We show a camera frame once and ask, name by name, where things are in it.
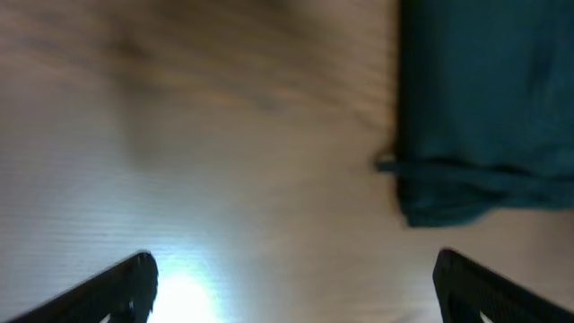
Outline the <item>black pants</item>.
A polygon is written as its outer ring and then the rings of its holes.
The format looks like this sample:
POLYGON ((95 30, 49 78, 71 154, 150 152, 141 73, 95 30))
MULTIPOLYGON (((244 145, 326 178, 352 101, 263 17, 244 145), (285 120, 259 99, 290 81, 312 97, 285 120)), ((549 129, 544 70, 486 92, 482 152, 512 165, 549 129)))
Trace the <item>black pants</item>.
POLYGON ((573 206, 573 0, 400 5, 399 206, 412 227, 573 206))

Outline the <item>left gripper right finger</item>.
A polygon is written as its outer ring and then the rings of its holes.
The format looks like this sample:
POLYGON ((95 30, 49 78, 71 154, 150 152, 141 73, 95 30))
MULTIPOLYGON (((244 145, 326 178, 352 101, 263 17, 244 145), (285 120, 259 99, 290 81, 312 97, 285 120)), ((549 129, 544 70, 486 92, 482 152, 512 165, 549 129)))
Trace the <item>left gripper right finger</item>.
POLYGON ((573 323, 573 313, 453 249, 442 249, 433 283, 444 323, 573 323))

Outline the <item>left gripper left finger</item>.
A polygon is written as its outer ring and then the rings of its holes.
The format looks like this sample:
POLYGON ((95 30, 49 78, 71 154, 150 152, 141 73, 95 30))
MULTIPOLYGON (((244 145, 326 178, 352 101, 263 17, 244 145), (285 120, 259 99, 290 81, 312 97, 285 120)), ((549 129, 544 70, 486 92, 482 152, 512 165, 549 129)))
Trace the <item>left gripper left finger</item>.
POLYGON ((158 289, 158 267, 140 251, 7 323, 146 323, 158 289))

